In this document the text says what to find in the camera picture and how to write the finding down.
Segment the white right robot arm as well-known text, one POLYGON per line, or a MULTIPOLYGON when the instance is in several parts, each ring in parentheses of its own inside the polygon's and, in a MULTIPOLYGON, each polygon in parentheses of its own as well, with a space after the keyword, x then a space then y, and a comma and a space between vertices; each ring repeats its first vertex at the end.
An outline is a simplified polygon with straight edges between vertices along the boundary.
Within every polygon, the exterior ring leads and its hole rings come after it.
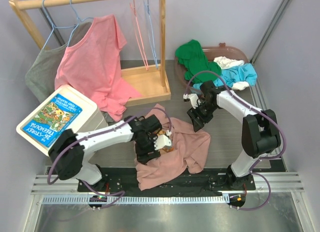
POLYGON ((240 98, 229 87, 216 87, 212 81, 204 82, 202 95, 184 94, 183 99, 191 103, 187 111, 195 132, 201 130, 213 118, 217 109, 228 111, 242 125, 242 151, 235 162, 228 166, 224 186, 241 189, 258 160, 270 154, 281 145, 273 110, 262 110, 240 98))

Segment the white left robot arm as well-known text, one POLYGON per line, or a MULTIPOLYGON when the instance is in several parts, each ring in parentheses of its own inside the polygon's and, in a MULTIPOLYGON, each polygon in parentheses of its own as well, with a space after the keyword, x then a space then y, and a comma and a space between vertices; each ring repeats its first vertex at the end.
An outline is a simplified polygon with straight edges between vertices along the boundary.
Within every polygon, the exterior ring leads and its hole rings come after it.
POLYGON ((162 125, 155 115, 129 116, 120 122, 90 132, 65 130, 51 146, 48 155, 52 161, 51 172, 60 180, 85 181, 95 191, 106 187, 106 178, 100 167, 89 160, 98 150, 109 146, 135 142, 137 157, 143 162, 158 157, 155 142, 162 125))

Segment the dusty pink mario t shirt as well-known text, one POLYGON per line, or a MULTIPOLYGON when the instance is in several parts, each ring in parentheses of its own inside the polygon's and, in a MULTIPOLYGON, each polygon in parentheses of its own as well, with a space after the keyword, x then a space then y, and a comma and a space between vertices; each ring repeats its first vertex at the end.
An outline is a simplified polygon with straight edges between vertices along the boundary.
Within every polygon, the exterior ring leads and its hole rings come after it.
POLYGON ((186 169, 191 174, 203 171, 207 161, 210 135, 202 129, 194 132, 193 126, 180 119, 167 118, 165 107, 156 104, 146 114, 146 118, 155 115, 162 124, 162 131, 172 126, 172 149, 160 151, 160 157, 152 159, 146 165, 135 161, 137 179, 141 190, 172 180, 186 169))

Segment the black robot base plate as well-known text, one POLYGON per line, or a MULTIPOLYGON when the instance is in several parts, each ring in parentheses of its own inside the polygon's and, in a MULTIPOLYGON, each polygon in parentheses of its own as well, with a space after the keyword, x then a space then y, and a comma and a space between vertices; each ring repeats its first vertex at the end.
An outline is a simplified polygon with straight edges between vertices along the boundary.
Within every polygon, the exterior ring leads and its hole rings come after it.
POLYGON ((186 169, 178 177, 155 187, 141 190, 135 168, 104 167, 102 173, 107 177, 106 184, 101 192, 108 189, 111 193, 123 190, 125 196, 136 197, 187 197, 210 196, 218 192, 246 189, 254 191, 256 185, 253 176, 247 176, 242 183, 228 184, 226 169, 205 168, 202 172, 191 174, 186 169))

